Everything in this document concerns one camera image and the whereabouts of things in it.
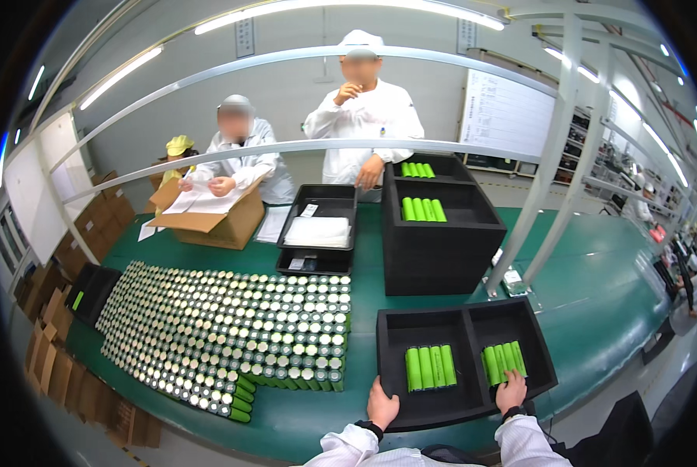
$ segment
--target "watch strap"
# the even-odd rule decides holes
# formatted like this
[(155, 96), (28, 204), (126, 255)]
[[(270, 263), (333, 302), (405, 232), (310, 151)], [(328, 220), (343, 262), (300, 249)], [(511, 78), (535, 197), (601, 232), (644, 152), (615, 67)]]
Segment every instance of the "watch strap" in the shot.
[(373, 434), (377, 436), (377, 442), (382, 441), (382, 437), (384, 437), (384, 433), (382, 433), (381, 428), (371, 423), (370, 421), (359, 420), (356, 423), (354, 423), (354, 425), (371, 431)]

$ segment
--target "white cap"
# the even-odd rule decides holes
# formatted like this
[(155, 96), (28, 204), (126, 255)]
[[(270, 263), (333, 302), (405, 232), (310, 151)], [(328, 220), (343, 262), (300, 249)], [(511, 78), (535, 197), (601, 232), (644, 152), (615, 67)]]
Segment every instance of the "white cap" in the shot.
[(249, 114), (255, 113), (255, 107), (252, 107), (252, 104), (250, 104), (250, 99), (239, 94), (232, 94), (225, 98), (216, 108), (221, 109), (222, 107), (228, 107), (227, 110), (247, 112)]
[(377, 56), (375, 47), (381, 47), (385, 45), (385, 42), (380, 36), (374, 36), (361, 29), (354, 29), (352, 32), (346, 34), (343, 40), (338, 44), (339, 46), (361, 46), (356, 47), (354, 50), (348, 52), (351, 55), (361, 54), (362, 52), (370, 51), (374, 56)]

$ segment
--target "person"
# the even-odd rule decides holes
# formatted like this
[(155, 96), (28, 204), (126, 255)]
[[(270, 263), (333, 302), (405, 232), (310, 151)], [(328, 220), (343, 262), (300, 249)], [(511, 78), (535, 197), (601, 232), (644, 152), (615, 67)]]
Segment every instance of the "person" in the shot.
[[(647, 200), (651, 200), (654, 191), (655, 187), (653, 187), (651, 183), (646, 182), (644, 184), (644, 189), (642, 190), (642, 196), (644, 196)], [(624, 218), (641, 220), (643, 222), (652, 224), (652, 226), (657, 225), (657, 221), (655, 220), (654, 216), (652, 216), (650, 207), (646, 204), (646, 201), (637, 200), (635, 198), (626, 201), (621, 214), (624, 216)]]
[[(219, 131), (213, 135), (207, 153), (276, 142), (267, 120), (255, 117), (250, 101), (238, 94), (225, 98), (217, 107)], [(278, 153), (245, 155), (222, 161), (199, 163), (195, 171), (179, 181), (182, 191), (193, 189), (191, 181), (209, 180), (207, 186), (216, 197), (224, 197), (235, 187), (249, 186), (260, 176), (260, 197), (268, 204), (294, 202), (294, 180)]]
[[(198, 155), (198, 152), (193, 149), (194, 144), (195, 141), (190, 139), (187, 135), (175, 136), (167, 143), (167, 156), (159, 158), (159, 161), (172, 162), (182, 158), (188, 158), (192, 155)], [(193, 170), (195, 170), (195, 166), (167, 170), (162, 176), (162, 182), (159, 184), (159, 187), (161, 188), (170, 180), (181, 179), (185, 173)], [(158, 217), (161, 213), (162, 210), (156, 208), (154, 216)]]
[[(502, 383), (496, 391), (496, 406), (502, 411), (503, 423), (494, 433), (502, 449), (503, 467), (539, 467), (549, 465), (568, 467), (571, 462), (554, 453), (545, 435), (532, 416), (522, 415), (527, 385), (515, 369), (504, 372), (509, 383)], [(304, 467), (442, 467), (439, 462), (416, 448), (399, 448), (377, 453), (385, 429), (398, 416), (400, 399), (387, 397), (380, 377), (374, 379), (366, 406), (368, 421), (347, 425), (340, 434), (328, 433), (320, 440), (323, 452), (304, 464)]]
[[(339, 57), (346, 82), (329, 92), (317, 110), (306, 117), (308, 138), (423, 138), (416, 108), (408, 92), (377, 77), (382, 59), (372, 47), (383, 46), (379, 36), (354, 29), (339, 46), (366, 46)], [(322, 165), (322, 182), (362, 187), (365, 201), (379, 201), (381, 192), (366, 193), (381, 184), (387, 162), (398, 163), (411, 149), (328, 149)]]

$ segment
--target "wristwatch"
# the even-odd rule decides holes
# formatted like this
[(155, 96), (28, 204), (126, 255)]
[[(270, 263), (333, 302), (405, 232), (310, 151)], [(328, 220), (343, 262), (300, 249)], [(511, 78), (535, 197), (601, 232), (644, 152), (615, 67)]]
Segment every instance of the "wristwatch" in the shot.
[(523, 407), (523, 406), (510, 407), (510, 409), (504, 413), (504, 416), (502, 416), (502, 425), (510, 417), (526, 416), (526, 415), (528, 415), (528, 411), (525, 409), (525, 407)]
[(382, 441), (382, 437), (384, 434), (382, 433), (382, 429), (378, 427), (377, 425), (371, 423), (370, 421), (363, 421), (359, 420), (354, 425), (361, 427), (361, 428), (366, 428), (367, 430), (371, 431), (373, 434), (377, 435), (377, 442)]

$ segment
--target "worker in background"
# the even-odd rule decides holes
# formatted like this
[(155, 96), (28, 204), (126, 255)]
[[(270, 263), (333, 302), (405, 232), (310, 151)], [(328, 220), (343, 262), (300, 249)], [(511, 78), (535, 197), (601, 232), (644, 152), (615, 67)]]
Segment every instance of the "worker in background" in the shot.
[[(644, 184), (644, 189), (642, 190), (642, 195), (647, 200), (651, 200), (654, 192), (655, 187), (653, 187), (651, 183), (646, 182)], [(637, 200), (635, 198), (627, 200), (623, 206), (621, 214), (624, 216), (624, 218), (641, 220), (643, 222), (652, 224), (652, 226), (657, 225), (657, 221), (655, 220), (654, 216), (652, 216), (650, 207), (646, 204), (646, 201)]]
[[(537, 424), (537, 419), (522, 415), (524, 409), (521, 405), (527, 392), (525, 379), (517, 370), (504, 373), (509, 383), (500, 384), (496, 391), (496, 406), (502, 411), (503, 421), (494, 433), (494, 439), (502, 449), (503, 467), (570, 466), (571, 462), (551, 450)], [(369, 420), (347, 425), (341, 434), (328, 433), (323, 436), (320, 440), (323, 452), (304, 464), (304, 467), (443, 467), (455, 460), (473, 461), (469, 459), (472, 456), (465, 452), (452, 447), (449, 451), (440, 449), (443, 447), (438, 444), (433, 446), (433, 449), (422, 451), (416, 448), (400, 448), (377, 453), (383, 432), (398, 415), (399, 410), (400, 399), (397, 395), (387, 397), (380, 384), (380, 377), (377, 377), (369, 391), (369, 403), (366, 406)]]
[[(193, 144), (195, 144), (195, 141), (190, 139), (187, 135), (175, 136), (167, 143), (167, 156), (165, 158), (159, 158), (159, 161), (172, 162), (192, 155), (198, 155), (198, 152), (193, 149)], [(167, 170), (162, 176), (162, 182), (159, 184), (159, 187), (161, 188), (170, 180), (181, 179), (188, 170), (195, 170), (195, 166)], [(154, 215), (159, 216), (161, 213), (162, 211), (156, 208), (156, 213)]]
[[(423, 138), (408, 92), (377, 77), (382, 59), (372, 51), (383, 46), (379, 36), (354, 29), (339, 46), (357, 46), (339, 57), (346, 82), (325, 96), (317, 110), (306, 117), (308, 138)], [(365, 192), (362, 200), (379, 201), (380, 176), (387, 162), (398, 163), (413, 154), (411, 149), (328, 149), (322, 165), (322, 182), (353, 184)]]
[[(207, 153), (258, 146), (276, 142), (267, 120), (255, 117), (250, 101), (238, 94), (225, 98), (216, 110), (219, 131), (213, 135)], [(235, 187), (247, 187), (260, 176), (260, 197), (268, 204), (294, 202), (294, 180), (278, 153), (245, 155), (222, 161), (199, 163), (190, 175), (179, 181), (182, 191), (193, 189), (192, 180), (209, 180), (208, 188), (217, 197), (226, 196)]]

